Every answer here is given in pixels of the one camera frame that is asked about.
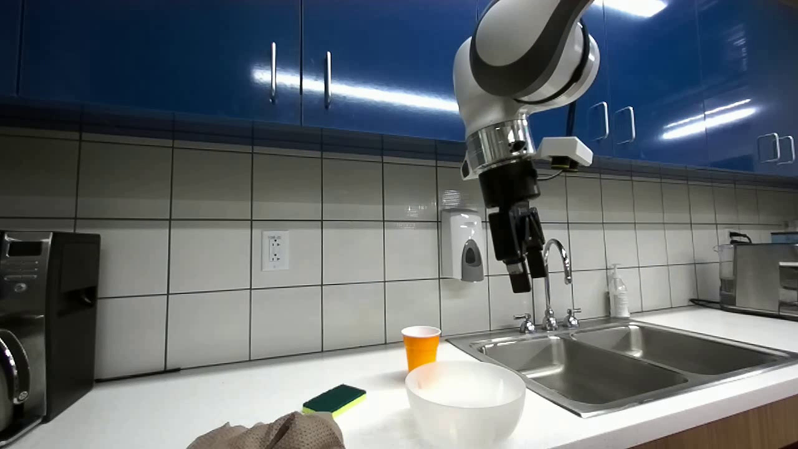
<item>coffee machine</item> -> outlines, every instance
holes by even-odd
[[[0,232],[0,446],[95,385],[99,237]]]

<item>blue upper cabinet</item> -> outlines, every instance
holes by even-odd
[[[704,0],[699,17],[710,166],[796,176],[796,3]]]
[[[600,72],[578,99],[578,136],[599,160],[700,164],[695,146],[670,134],[704,108],[694,0],[599,3],[584,20]]]
[[[172,110],[300,123],[297,0],[170,0]]]
[[[301,123],[464,139],[450,93],[478,0],[303,0]]]
[[[297,17],[293,0],[29,0],[23,94],[297,123]]]
[[[0,3],[0,97],[15,94],[23,0]]]

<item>white bowl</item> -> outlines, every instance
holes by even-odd
[[[497,446],[524,412],[526,385],[516,371],[482,361],[434,361],[407,376],[422,437],[434,446]]]

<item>kitchen counter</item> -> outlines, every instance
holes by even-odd
[[[798,322],[717,310],[635,319],[798,352]],[[440,343],[439,358],[472,357]],[[303,398],[333,385],[369,391],[336,417],[347,446],[424,446],[403,397],[403,352],[377,347],[98,385],[15,449],[180,449],[225,421],[248,426],[297,412]],[[585,418],[526,391],[524,417],[504,446],[630,446],[796,395],[798,363]]]

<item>plastic cup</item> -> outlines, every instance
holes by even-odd
[[[430,363],[439,357],[440,330],[439,326],[403,326],[401,330],[407,371]]]

